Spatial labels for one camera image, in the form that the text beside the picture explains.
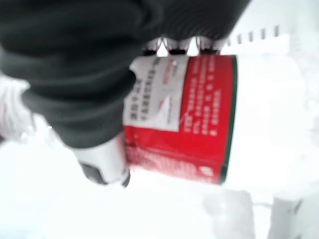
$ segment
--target black glove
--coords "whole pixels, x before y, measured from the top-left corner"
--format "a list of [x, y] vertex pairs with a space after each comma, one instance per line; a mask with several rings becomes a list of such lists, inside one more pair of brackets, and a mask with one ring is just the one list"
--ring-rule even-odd
[[0, 0], [0, 68], [29, 81], [25, 104], [65, 144], [93, 147], [122, 130], [129, 65], [147, 41], [225, 39], [248, 1]]

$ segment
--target white sticker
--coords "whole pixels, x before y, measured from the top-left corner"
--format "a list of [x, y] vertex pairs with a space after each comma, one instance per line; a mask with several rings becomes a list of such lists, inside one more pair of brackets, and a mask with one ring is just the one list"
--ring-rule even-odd
[[179, 131], [187, 56], [140, 57], [131, 64], [136, 83], [125, 99], [126, 126]]

